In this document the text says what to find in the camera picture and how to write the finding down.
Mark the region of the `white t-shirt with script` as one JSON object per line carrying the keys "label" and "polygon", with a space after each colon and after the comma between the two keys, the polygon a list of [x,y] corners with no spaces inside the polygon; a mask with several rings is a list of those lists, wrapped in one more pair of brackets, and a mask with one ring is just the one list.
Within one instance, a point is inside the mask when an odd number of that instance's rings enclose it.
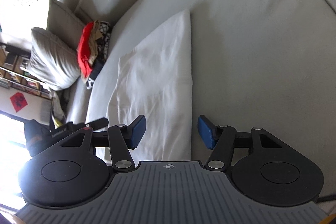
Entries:
{"label": "white t-shirt with script", "polygon": [[146,130],[130,152],[134,162],[191,159],[191,18],[183,10],[153,30],[117,63],[112,91],[97,101],[109,124],[139,115]]}

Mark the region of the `red and patterned clothes pile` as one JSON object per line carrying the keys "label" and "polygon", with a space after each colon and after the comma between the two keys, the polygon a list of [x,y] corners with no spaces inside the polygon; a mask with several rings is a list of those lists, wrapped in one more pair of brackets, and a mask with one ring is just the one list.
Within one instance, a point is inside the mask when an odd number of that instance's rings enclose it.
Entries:
{"label": "red and patterned clothes pile", "polygon": [[108,58],[112,26],[105,21],[89,22],[82,31],[77,46],[77,62],[82,81],[92,89]]}

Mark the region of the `red paper decoration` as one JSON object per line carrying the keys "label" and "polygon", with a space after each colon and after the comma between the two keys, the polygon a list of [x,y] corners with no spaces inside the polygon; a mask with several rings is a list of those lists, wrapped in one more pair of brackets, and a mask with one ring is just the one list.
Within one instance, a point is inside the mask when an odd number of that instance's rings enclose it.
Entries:
{"label": "red paper decoration", "polygon": [[20,92],[13,94],[10,97],[10,101],[16,113],[28,105],[23,93]]}

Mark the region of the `bookshelf with books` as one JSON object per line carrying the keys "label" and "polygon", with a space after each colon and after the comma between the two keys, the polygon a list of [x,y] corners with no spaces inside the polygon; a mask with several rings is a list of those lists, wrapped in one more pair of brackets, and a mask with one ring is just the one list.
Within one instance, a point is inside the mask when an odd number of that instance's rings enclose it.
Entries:
{"label": "bookshelf with books", "polygon": [[30,53],[21,48],[1,42],[1,87],[51,99],[46,83],[31,75],[27,69]]}

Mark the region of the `beige throw pillow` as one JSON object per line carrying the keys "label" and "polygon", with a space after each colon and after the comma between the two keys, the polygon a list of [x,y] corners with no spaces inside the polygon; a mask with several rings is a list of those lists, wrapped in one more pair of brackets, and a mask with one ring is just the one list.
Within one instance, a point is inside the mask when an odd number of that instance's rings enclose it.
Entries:
{"label": "beige throw pillow", "polygon": [[57,0],[49,0],[46,30],[56,35],[74,51],[77,50],[84,27],[85,23],[66,5]]}
{"label": "beige throw pillow", "polygon": [[72,86],[80,76],[75,51],[48,30],[34,27],[31,34],[29,73],[55,91]]}

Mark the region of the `grey sofa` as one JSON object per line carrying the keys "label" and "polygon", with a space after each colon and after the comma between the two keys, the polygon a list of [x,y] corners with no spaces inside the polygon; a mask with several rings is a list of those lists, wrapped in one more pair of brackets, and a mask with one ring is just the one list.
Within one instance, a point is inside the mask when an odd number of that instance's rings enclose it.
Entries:
{"label": "grey sofa", "polygon": [[315,162],[335,192],[335,11],[326,0],[80,0],[83,22],[113,26],[92,90],[71,88],[67,118],[103,117],[118,60],[165,20],[191,13],[193,120],[262,127]]}

